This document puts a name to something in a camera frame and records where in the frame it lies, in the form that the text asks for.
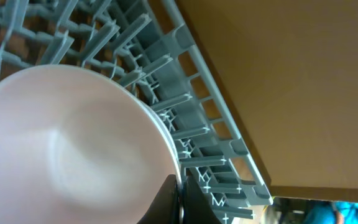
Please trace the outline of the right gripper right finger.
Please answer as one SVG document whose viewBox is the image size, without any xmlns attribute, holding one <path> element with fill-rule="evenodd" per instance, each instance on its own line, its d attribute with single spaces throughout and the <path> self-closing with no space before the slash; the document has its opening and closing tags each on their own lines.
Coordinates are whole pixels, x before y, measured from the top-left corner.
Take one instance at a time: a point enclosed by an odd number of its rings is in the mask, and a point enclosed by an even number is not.
<svg viewBox="0 0 358 224">
<path fill-rule="evenodd" d="M 184 224 L 221 224 L 193 176 L 186 177 L 182 199 Z"/>
</svg>

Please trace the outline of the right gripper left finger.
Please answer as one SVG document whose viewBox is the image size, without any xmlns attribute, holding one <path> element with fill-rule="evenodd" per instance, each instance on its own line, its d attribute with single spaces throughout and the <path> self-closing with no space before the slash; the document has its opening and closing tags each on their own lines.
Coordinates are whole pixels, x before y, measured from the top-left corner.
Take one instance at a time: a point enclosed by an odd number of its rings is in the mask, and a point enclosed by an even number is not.
<svg viewBox="0 0 358 224">
<path fill-rule="evenodd" d="M 176 175 L 167 176 L 138 224 L 179 224 L 179 191 Z"/>
</svg>

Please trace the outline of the pink bowl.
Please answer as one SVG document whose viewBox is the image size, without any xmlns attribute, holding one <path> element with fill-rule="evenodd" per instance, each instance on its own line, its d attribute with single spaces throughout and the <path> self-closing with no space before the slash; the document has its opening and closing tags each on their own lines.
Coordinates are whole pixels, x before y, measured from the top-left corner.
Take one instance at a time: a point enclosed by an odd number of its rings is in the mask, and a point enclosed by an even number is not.
<svg viewBox="0 0 358 224">
<path fill-rule="evenodd" d="M 137 223 L 178 173 L 167 129 L 107 77 L 41 65 L 0 82 L 0 223 Z"/>
</svg>

